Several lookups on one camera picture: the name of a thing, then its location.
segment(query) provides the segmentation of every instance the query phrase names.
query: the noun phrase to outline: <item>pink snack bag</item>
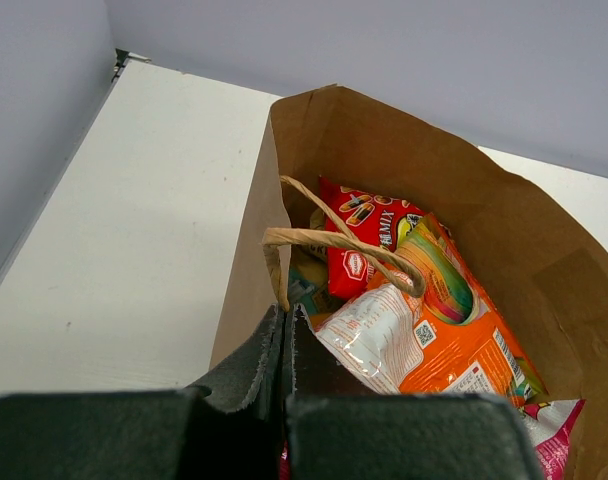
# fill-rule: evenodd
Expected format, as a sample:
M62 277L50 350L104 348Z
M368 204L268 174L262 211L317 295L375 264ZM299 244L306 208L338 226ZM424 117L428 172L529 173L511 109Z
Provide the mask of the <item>pink snack bag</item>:
M570 435L584 400L524 405L524 424L546 480L563 480Z

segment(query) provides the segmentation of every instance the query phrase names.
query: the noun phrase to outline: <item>orange snack bag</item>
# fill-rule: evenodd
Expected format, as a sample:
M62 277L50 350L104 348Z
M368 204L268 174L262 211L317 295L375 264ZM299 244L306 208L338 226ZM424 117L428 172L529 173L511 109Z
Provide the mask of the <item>orange snack bag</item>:
M425 216L396 254L424 276L423 297L377 273L317 328L319 340L380 393L487 392L522 406L539 385L534 369L436 218Z

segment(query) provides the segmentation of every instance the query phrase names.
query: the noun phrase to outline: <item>white surface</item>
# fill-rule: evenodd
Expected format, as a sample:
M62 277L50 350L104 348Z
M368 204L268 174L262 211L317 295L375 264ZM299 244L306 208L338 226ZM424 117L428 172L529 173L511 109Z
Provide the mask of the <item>white surface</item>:
M0 392L183 386L206 371L276 98L129 64L0 287ZM607 179L484 151L608 250Z
M0 269L106 97L101 0L0 0Z
M287 95L350 86L608 177L608 0L106 0L119 48Z

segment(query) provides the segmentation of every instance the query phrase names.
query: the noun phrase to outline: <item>barcode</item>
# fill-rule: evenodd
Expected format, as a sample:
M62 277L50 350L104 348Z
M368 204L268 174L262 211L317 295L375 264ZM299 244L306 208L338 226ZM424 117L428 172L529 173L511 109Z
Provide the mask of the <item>barcode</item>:
M431 328L431 325L428 323L428 320L424 320L415 328L415 336L417 337L417 341L420 342L420 347L424 348L429 343L437 338L435 332Z
M506 361L508 362L509 366L511 367L511 370L513 371L515 383L519 385L524 380L524 374L522 373L522 369L520 368L520 366L517 364L517 360L515 360L515 357L509 350L508 345L506 344L506 341L504 340L504 337L500 333L499 329L495 329L495 332L493 332L493 338L497 342L497 345L500 347L500 350L502 350L504 358L506 358Z

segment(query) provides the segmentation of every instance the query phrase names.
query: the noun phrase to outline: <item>qr code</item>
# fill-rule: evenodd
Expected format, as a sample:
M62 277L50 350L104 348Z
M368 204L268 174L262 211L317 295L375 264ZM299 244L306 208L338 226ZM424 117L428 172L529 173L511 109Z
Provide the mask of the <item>qr code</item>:
M417 341L420 342L420 347L422 347L422 349L437 338L431 325L428 323L428 320L424 320L415 327L415 337L417 338Z

